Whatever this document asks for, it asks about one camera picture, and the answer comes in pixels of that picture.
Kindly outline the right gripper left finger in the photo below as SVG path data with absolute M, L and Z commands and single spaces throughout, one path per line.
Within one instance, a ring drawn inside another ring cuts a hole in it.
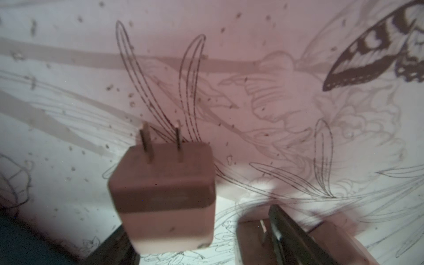
M 119 226 L 94 252 L 81 261 L 82 265 L 138 265 L 137 254 L 123 226 Z

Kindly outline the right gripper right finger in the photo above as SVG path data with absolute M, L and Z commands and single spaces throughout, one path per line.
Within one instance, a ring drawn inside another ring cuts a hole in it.
M 279 265 L 338 264 L 279 205 L 271 205 L 268 216 Z

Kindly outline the pink plug two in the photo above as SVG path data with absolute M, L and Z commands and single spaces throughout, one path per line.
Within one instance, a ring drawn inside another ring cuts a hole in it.
M 276 265 L 268 219 L 237 224 L 235 260 L 237 265 Z

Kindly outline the pink plug three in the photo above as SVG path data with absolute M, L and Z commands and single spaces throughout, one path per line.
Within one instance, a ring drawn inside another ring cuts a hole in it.
M 379 265 L 358 240 L 334 223 L 324 221 L 308 234 L 340 265 Z

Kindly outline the pink plug one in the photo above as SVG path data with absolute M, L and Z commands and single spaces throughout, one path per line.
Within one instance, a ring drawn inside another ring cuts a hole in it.
M 108 181 L 122 226 L 140 255 L 202 249 L 214 236 L 216 184 L 212 148 L 204 142 L 154 143 L 150 127 L 124 154 Z

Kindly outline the dark teal storage tray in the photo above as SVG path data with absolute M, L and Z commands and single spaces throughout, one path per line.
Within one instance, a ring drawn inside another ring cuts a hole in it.
M 8 216 L 1 214 L 2 265 L 74 265 L 75 263 Z

